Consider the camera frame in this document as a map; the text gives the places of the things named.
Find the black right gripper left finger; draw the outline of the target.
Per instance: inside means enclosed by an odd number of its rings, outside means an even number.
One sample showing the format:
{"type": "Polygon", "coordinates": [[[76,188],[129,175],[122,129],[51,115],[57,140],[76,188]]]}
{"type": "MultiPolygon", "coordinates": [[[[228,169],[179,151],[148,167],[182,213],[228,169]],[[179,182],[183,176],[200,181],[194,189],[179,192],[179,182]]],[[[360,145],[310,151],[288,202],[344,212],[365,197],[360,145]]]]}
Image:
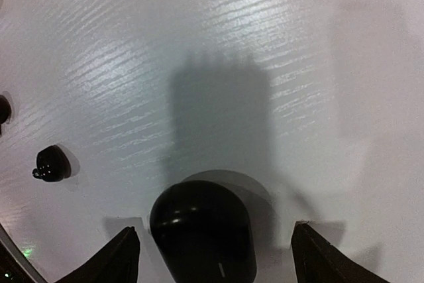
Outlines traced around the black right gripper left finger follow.
{"type": "Polygon", "coordinates": [[[138,282],[140,240],[134,227],[125,227],[86,263],[60,282],[138,282]]]}

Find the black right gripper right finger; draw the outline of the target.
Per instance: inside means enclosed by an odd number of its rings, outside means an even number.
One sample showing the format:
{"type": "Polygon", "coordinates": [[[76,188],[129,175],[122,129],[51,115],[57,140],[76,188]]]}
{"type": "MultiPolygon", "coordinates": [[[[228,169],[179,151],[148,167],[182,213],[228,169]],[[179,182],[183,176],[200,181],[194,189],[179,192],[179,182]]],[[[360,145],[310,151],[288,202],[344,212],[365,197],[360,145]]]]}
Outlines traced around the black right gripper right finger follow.
{"type": "Polygon", "coordinates": [[[306,222],[295,224],[291,249],[298,282],[387,282],[349,259],[306,222]]]}

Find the black oval charging case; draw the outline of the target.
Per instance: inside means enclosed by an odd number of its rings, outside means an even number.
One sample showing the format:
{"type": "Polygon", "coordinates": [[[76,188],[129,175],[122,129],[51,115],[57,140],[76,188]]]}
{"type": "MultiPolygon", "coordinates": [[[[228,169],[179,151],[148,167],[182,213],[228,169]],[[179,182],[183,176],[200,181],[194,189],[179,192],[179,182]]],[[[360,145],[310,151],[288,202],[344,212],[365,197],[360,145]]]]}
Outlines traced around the black oval charging case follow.
{"type": "Polygon", "coordinates": [[[175,282],[254,282],[250,217],[241,199],[214,182],[181,182],[162,192],[150,232],[175,282]]]}

